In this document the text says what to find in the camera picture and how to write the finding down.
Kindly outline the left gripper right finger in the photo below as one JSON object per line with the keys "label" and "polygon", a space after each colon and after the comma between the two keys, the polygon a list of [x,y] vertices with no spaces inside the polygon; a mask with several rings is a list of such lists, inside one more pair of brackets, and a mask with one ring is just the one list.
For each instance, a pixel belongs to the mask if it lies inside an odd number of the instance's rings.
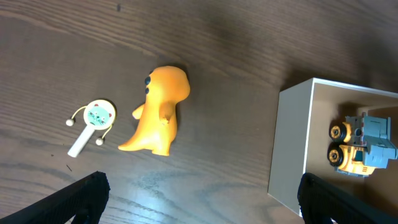
{"label": "left gripper right finger", "polygon": [[306,224],[388,224],[394,218],[329,184],[312,173],[305,173],[297,193]]}

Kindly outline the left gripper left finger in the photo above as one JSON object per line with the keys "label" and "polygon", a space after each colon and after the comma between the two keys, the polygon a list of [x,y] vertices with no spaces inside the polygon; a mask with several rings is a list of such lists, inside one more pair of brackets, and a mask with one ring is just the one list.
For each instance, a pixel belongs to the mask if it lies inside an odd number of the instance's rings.
{"label": "left gripper left finger", "polygon": [[98,223],[109,200],[104,172],[96,171],[48,197],[1,219],[1,223]]}

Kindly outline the yellow grey dump truck toy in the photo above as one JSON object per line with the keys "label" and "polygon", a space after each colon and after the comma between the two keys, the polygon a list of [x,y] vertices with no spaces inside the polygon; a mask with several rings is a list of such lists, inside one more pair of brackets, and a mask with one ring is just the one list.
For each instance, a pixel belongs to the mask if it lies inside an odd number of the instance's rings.
{"label": "yellow grey dump truck toy", "polygon": [[378,118],[366,113],[347,116],[344,122],[332,124],[328,134],[332,143],[327,159],[338,173],[368,177],[397,159],[397,147],[391,141],[390,117]]}

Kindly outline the small rattle drum toy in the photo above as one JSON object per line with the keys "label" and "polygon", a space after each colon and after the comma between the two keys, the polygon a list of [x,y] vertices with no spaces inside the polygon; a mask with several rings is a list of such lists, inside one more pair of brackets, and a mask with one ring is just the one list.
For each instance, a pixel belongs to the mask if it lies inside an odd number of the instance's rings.
{"label": "small rattle drum toy", "polygon": [[79,155],[95,131],[105,130],[95,141],[97,146],[102,146],[105,136],[113,127],[117,115],[116,107],[112,102],[98,99],[77,109],[72,116],[66,120],[65,124],[67,126],[73,126],[75,124],[75,116],[80,111],[83,112],[83,120],[86,127],[67,152],[70,157],[77,157]]}

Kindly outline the white cardboard box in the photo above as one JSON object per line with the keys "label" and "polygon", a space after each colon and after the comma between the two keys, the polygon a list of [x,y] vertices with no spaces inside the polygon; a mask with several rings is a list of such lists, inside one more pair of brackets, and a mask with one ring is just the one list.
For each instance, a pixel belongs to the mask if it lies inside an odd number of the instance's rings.
{"label": "white cardboard box", "polygon": [[397,144],[397,93],[312,78],[279,94],[274,148],[268,193],[297,215],[300,179],[311,172],[350,195],[390,214],[397,215],[397,161],[369,177],[335,171],[329,163],[339,158],[330,132],[356,143],[357,130],[344,129],[347,116],[364,115],[391,120],[385,137]]}

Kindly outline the orange dinosaur toy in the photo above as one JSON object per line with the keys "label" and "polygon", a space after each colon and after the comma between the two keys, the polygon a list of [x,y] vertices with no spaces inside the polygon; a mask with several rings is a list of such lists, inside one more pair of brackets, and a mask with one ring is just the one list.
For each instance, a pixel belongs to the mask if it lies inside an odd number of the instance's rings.
{"label": "orange dinosaur toy", "polygon": [[168,156],[177,135],[177,104],[190,94],[187,74],[178,67],[158,67],[144,80],[145,103],[132,116],[137,119],[136,132],[130,140],[118,146],[121,151],[150,150]]}

